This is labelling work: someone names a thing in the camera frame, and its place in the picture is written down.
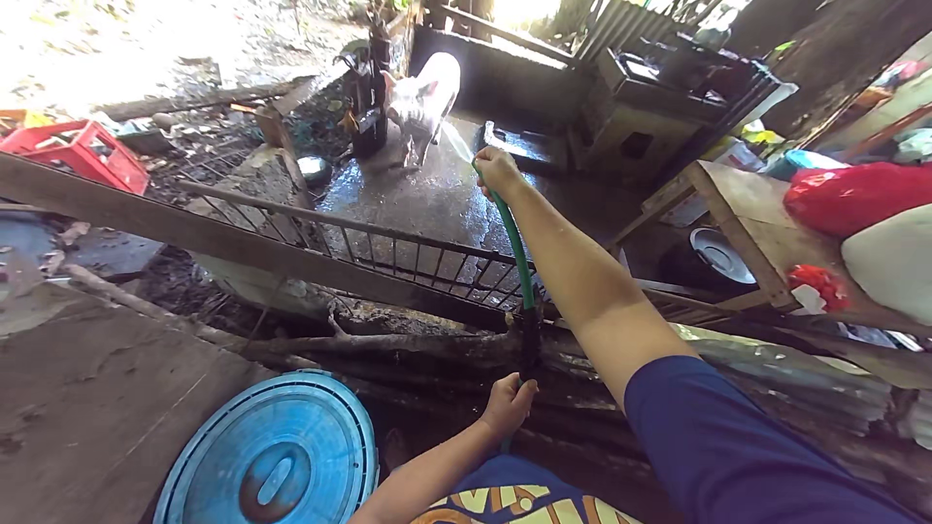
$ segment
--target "shirt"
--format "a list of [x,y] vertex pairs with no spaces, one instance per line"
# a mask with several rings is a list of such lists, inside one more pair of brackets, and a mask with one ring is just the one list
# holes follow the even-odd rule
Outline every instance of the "shirt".
[[[697,358],[667,356],[641,367],[628,383],[624,407],[657,477],[689,522],[922,522]],[[414,522],[637,523],[510,455],[487,461]]]

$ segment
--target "hand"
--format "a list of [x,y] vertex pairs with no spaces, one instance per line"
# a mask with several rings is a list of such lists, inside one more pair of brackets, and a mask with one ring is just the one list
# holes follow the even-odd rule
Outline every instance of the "hand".
[[480,422],[488,424],[499,440],[521,427],[530,412],[534,393],[538,391],[536,380],[528,380],[521,385],[521,389],[518,389],[519,381],[517,373],[496,380],[488,396],[486,411],[479,418]]
[[528,184],[512,156],[491,145],[476,153],[475,167],[482,174],[476,185],[482,188],[482,193],[489,200],[492,200],[489,189],[508,201],[516,189]]

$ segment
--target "wet concrete floor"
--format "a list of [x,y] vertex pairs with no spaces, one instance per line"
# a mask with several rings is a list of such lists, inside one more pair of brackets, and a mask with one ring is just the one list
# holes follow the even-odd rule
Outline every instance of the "wet concrete floor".
[[[448,121],[473,150],[478,144],[482,120],[465,115],[449,117]],[[400,167],[402,148],[400,132],[390,122],[389,141],[374,157],[365,161],[356,159],[335,172],[326,196],[317,203],[316,209],[328,214],[350,218],[360,222],[418,234],[436,240],[512,254],[512,248],[501,217],[495,205],[482,195],[475,184],[472,166],[457,156],[450,141],[441,136],[439,145],[431,145],[427,160],[421,169]],[[539,177],[525,174],[529,182],[571,222],[594,237],[606,241],[628,221],[639,214],[641,201],[635,195],[619,187],[608,187],[579,180],[569,176]],[[348,257],[346,242],[339,228],[325,226],[327,242],[335,254]],[[418,282],[447,289],[456,276],[459,285],[452,291],[461,296],[470,294],[473,299],[486,298],[487,303],[496,305],[503,298],[509,304],[516,298],[507,293],[487,290],[495,286],[510,291],[518,284],[516,271],[492,263],[485,273],[485,260],[469,257],[463,262],[460,254],[444,254],[438,264],[440,250],[415,244],[396,242],[392,256],[391,239],[362,232],[347,230],[352,255],[361,260],[375,259],[383,270],[392,266],[410,270],[417,264],[418,272],[431,275],[421,276]],[[478,283],[484,291],[472,290],[476,275],[482,274]]]

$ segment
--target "green hose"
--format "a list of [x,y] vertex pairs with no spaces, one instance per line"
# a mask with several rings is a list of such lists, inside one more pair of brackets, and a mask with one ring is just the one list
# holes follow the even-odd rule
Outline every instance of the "green hose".
[[[479,178],[482,178],[484,184],[486,179],[483,178],[482,172],[479,171],[479,168],[475,166],[475,160],[473,160],[473,169],[475,169],[475,172],[479,175]],[[518,233],[518,226],[514,222],[512,210],[508,209],[508,204],[505,203],[505,200],[502,200],[501,196],[497,192],[493,191],[491,187],[488,189],[488,193],[492,195],[492,200],[495,201],[495,206],[499,208],[501,222],[504,223],[505,231],[508,232],[508,241],[512,244],[514,261],[518,268],[518,279],[521,281],[521,297],[524,299],[524,309],[533,310],[534,288],[530,281],[528,257],[525,255],[524,244],[521,243],[521,234]]]

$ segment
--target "red plastic bag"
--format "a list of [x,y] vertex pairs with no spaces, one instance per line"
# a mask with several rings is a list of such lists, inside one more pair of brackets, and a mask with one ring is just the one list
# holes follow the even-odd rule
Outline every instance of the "red plastic bag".
[[825,300],[826,312],[845,310],[850,305],[848,294],[844,291],[844,284],[827,269],[799,264],[793,266],[793,270],[787,275],[787,280],[789,289],[811,285]]
[[783,197],[807,227],[846,239],[895,214],[932,203],[932,170],[884,162],[802,170]]

